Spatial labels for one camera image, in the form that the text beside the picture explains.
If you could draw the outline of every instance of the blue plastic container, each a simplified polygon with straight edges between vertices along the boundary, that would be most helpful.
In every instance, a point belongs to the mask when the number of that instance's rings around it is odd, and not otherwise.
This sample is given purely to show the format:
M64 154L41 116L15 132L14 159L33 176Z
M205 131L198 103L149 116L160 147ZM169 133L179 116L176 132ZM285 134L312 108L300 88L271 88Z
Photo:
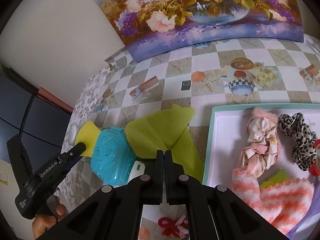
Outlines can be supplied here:
M120 186L128 183L137 156L131 149L122 128L101 131L91 158L92 171L106 184Z

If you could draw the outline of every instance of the purple cloth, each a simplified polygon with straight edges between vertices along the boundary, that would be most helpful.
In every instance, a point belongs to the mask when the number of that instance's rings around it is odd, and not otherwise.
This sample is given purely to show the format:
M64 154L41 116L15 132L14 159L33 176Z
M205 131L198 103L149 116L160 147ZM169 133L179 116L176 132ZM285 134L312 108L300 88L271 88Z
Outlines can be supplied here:
M292 228L289 233L287 233L285 236L292 240L294 236L296 235L297 230L299 227L308 219L313 217L314 215L320 213L320 184L318 183L315 186L315 192L313 193L313 198L311 202L311 206L307 212L307 214L304 216L304 218L295 225L294 228Z

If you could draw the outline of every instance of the white wall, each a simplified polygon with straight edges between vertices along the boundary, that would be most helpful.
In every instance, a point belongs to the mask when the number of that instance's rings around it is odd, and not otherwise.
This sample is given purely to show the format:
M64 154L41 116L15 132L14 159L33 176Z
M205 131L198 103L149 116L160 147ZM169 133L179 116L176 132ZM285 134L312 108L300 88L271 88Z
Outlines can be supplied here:
M72 107L123 47L94 0L23 0L0 36L4 63Z
M0 183L0 209L8 224L13 227L17 237L25 240L33 240L32 220L23 218L14 199L19 194L19 187L14 177L11 165L0 159L0 171L8 176L8 185Z

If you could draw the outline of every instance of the hand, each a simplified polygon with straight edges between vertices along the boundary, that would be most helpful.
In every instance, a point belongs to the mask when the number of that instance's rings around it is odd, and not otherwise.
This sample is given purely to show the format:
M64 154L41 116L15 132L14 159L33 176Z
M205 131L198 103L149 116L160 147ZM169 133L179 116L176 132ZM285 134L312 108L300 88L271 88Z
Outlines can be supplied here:
M56 211L59 215L58 222L60 222L67 215L67 208L65 205L60 204L60 199L57 196L55 196L55 198L58 202ZM35 220L32 222L33 238L37 239L45 233L47 228L53 227L56 223L57 220L54 216L46 216L42 214L36 216Z

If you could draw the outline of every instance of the round metal pivot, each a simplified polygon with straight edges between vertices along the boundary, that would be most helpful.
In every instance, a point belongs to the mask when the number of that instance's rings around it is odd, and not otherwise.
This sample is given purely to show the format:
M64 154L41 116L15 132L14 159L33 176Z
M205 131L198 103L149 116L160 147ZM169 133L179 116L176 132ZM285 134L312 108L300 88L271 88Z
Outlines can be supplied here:
M221 185L220 184L220 185L217 186L217 190L220 191L220 192L225 192L225 191L227 191L227 189L228 188L227 188L226 185Z
M150 176L147 175L147 174L143 174L143 175L140 176L140 179L141 179L142 181L148 181L148 180L150 179Z
M183 175L180 175L180 176L179 176L179 179L180 179L181 181L187 181L187 180L189 179L189 176L183 174Z
M109 193L112 190L112 187L110 185L104 185L101 190L103 193Z

